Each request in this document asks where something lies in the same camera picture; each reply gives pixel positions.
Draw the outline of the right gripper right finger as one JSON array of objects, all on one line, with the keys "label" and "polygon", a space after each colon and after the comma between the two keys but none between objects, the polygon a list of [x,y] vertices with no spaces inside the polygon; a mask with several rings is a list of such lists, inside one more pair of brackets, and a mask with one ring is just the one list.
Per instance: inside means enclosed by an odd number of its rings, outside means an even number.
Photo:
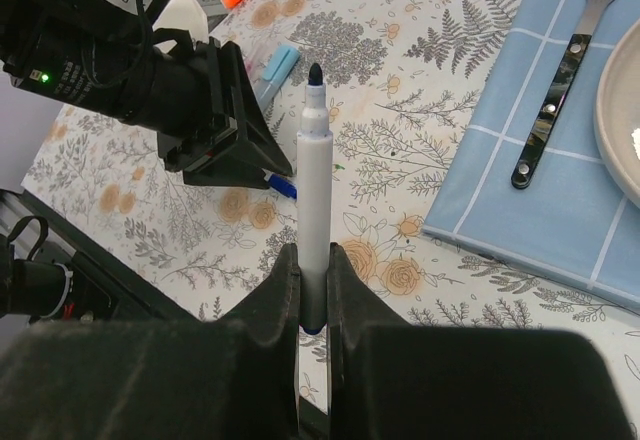
[{"label": "right gripper right finger", "polygon": [[606,364],[562,330],[417,326],[339,245],[327,280],[333,439],[630,439]]}]

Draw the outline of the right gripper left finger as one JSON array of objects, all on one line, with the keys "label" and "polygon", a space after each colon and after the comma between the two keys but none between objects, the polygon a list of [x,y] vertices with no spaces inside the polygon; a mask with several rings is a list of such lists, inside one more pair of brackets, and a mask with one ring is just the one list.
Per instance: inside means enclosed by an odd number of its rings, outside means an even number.
[{"label": "right gripper left finger", "polygon": [[300,271],[216,321],[42,322],[1,358],[5,439],[290,439],[299,430]]}]

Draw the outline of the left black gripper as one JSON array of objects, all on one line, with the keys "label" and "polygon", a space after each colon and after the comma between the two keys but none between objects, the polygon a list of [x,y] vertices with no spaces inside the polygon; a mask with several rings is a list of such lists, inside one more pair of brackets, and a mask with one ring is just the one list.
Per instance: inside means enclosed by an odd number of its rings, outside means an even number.
[{"label": "left black gripper", "polygon": [[235,144],[235,49],[155,29],[170,0],[1,0],[12,84],[155,131],[169,170],[224,170]]}]

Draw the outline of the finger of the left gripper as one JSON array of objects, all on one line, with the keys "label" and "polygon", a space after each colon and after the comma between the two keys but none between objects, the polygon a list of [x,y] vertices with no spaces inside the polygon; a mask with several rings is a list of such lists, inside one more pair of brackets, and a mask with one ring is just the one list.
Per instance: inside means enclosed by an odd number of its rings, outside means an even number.
[{"label": "finger of the left gripper", "polygon": [[184,183],[267,189],[268,172],[292,176],[292,164],[264,119],[240,47],[211,40],[206,61],[212,116],[195,134],[195,159],[182,170]]}]

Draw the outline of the small blue pen cap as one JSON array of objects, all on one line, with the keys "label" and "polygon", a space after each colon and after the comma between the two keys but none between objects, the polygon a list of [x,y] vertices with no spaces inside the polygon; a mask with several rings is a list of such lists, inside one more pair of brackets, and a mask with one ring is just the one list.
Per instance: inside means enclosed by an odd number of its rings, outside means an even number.
[{"label": "small blue pen cap", "polygon": [[271,189],[284,197],[293,200],[297,199],[296,186],[290,180],[277,174],[271,174],[267,179],[267,183]]}]

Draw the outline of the white thin pen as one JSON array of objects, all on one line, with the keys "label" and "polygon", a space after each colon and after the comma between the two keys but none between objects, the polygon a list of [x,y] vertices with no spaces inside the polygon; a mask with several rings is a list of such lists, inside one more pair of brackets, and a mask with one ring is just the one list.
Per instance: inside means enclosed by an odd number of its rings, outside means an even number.
[{"label": "white thin pen", "polygon": [[318,334],[326,324],[330,260],[333,140],[326,85],[311,65],[297,132],[297,250],[301,272],[300,325]]}]

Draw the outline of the light blue marker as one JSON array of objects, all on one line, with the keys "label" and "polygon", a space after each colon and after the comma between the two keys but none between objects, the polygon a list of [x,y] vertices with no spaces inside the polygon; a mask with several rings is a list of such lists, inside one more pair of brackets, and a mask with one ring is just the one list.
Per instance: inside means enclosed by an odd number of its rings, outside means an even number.
[{"label": "light blue marker", "polygon": [[273,102],[299,58],[300,53],[293,46],[280,45],[275,50],[254,83],[254,95],[262,112]]}]

